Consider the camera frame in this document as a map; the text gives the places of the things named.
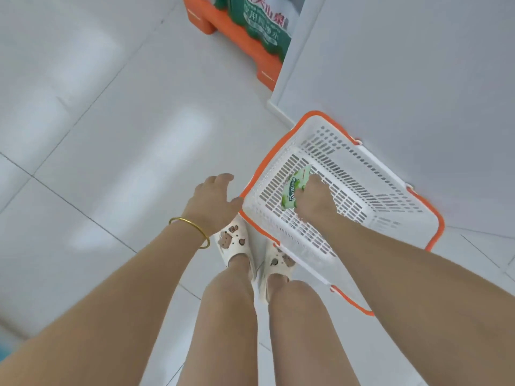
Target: orange plastic rack foot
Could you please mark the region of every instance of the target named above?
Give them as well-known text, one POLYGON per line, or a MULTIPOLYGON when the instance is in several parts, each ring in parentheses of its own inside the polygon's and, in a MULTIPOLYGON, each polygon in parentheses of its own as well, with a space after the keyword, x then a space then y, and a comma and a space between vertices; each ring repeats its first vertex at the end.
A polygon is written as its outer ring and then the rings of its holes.
POLYGON ((204 34, 219 30, 248 54, 257 65, 257 79, 274 90, 282 63, 268 53, 259 40, 248 36, 243 27, 235 24, 227 11, 217 10, 208 0, 184 0, 190 21, 204 34))

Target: gold bracelet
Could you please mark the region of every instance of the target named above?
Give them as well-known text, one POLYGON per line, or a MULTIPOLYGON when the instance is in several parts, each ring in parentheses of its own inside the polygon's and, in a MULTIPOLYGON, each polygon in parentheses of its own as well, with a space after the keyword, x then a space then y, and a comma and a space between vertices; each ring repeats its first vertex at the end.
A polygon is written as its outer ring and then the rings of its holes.
POLYGON ((203 234, 203 236, 205 237, 206 240, 208 240, 208 244, 206 246, 201 246, 200 249, 206 249, 206 248, 209 248, 209 245, 211 245, 211 241, 209 240, 209 237, 207 235, 205 235, 204 231, 200 228, 199 225, 196 225, 195 223, 193 223, 192 221, 188 221, 187 219, 184 219, 182 217, 173 217, 171 218, 169 221, 168 221, 168 225, 170 225, 172 223, 172 221, 176 221, 176 220, 179 220, 179 221, 184 221, 184 222, 188 222, 191 226, 193 227, 196 227, 197 230, 203 234))

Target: hand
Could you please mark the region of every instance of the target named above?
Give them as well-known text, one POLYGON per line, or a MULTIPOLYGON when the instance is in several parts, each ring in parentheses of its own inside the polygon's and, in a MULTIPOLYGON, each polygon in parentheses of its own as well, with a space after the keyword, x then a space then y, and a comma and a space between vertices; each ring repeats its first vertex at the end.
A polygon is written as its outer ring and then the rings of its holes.
POLYGON ((227 187, 234 176, 223 173, 208 177, 195 188, 195 193, 186 204, 182 217, 199 225, 211 236, 234 219, 243 205, 242 198, 227 201, 227 187))
POLYGON ((329 190, 329 185, 322 182, 319 175, 311 175, 304 190, 295 191, 299 218, 317 227, 322 220, 337 214, 336 204, 329 190))

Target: forearm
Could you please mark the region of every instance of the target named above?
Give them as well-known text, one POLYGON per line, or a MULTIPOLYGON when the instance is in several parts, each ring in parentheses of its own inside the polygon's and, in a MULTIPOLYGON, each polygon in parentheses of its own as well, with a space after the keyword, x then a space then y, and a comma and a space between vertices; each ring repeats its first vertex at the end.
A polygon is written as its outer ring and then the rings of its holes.
POLYGON ((512 381, 514 297, 440 256, 338 214, 315 226, 430 385, 512 381))
POLYGON ((203 235, 174 222, 0 366, 0 384, 138 385, 203 235))

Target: white plastic basket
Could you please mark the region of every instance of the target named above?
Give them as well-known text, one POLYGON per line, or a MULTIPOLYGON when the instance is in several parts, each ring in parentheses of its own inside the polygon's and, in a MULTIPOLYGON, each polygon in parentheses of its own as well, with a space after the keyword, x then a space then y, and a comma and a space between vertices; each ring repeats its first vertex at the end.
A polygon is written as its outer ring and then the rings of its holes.
POLYGON ((312 111, 274 146, 241 194, 241 215, 300 265, 365 314, 373 315, 329 244, 293 210, 282 211, 288 178, 312 164, 330 185, 338 213, 430 251, 444 229, 431 204, 322 112, 312 111))

